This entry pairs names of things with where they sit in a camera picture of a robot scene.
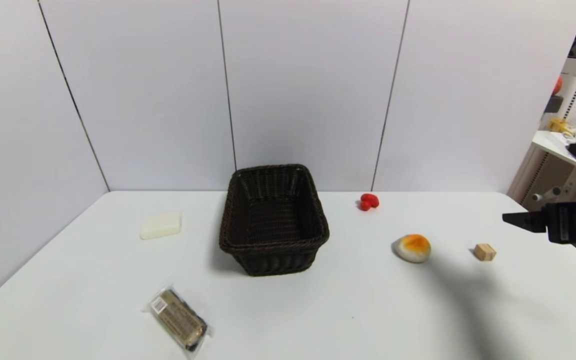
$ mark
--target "fried egg toy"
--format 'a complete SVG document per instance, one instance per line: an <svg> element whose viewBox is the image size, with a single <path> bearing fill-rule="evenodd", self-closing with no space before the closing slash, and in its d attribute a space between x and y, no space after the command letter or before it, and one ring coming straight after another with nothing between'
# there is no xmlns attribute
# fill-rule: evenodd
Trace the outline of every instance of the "fried egg toy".
<svg viewBox="0 0 576 360"><path fill-rule="evenodd" d="M392 249L411 263L423 263L430 257L430 242L419 234L405 235L392 244Z"/></svg>

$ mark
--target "brown wicker basket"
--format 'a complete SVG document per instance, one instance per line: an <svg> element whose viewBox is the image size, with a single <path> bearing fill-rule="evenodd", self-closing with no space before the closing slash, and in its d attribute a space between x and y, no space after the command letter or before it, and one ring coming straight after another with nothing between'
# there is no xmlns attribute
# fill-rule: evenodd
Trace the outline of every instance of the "brown wicker basket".
<svg viewBox="0 0 576 360"><path fill-rule="evenodd" d="M219 247L233 255L249 275L304 271L329 235L306 166L258 166L232 175Z"/></svg>

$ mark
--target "barcode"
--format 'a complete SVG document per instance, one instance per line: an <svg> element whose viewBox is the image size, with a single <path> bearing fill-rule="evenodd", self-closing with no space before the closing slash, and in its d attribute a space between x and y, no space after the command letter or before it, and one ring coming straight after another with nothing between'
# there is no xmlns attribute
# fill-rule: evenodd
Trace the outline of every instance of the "barcode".
<svg viewBox="0 0 576 360"><path fill-rule="evenodd" d="M168 304L161 297L156 298L150 305L157 315L159 315L160 312L163 312L167 306Z"/></svg>

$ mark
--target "plastic wrapper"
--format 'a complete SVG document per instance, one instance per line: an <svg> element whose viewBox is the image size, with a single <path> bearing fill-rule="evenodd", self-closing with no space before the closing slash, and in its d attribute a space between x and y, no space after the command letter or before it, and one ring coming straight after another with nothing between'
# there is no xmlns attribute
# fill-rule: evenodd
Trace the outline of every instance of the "plastic wrapper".
<svg viewBox="0 0 576 360"><path fill-rule="evenodd" d="M153 314L181 346L189 360L199 353L205 337L213 334L212 328L179 296L172 285L161 289L144 310Z"/></svg>

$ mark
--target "small wooden block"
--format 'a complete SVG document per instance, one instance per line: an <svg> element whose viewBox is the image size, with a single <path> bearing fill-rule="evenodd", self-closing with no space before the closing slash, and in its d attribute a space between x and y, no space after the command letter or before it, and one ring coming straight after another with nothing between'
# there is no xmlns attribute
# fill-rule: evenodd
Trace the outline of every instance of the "small wooden block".
<svg viewBox="0 0 576 360"><path fill-rule="evenodd" d="M489 244L476 244L474 253L482 262L491 262L497 255L495 249Z"/></svg>

